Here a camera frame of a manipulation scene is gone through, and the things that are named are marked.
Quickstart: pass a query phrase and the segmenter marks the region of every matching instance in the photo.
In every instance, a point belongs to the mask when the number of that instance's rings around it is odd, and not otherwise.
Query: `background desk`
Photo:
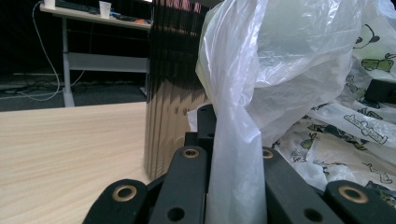
[[[101,18],[100,15],[92,15],[88,12],[77,11],[68,8],[46,8],[43,4],[40,5],[40,10],[52,13],[54,16],[62,18],[62,37],[64,47],[64,105],[66,107],[74,106],[73,94],[71,92],[70,70],[147,73],[147,58],[69,52],[67,42],[67,19],[77,21],[90,21],[106,25],[145,30],[147,32],[149,32],[151,28],[150,24],[139,24],[131,21],[119,21],[112,17],[110,17],[110,19],[104,19]]]
[[[111,183],[149,183],[146,103],[0,113],[0,223],[81,223]]]

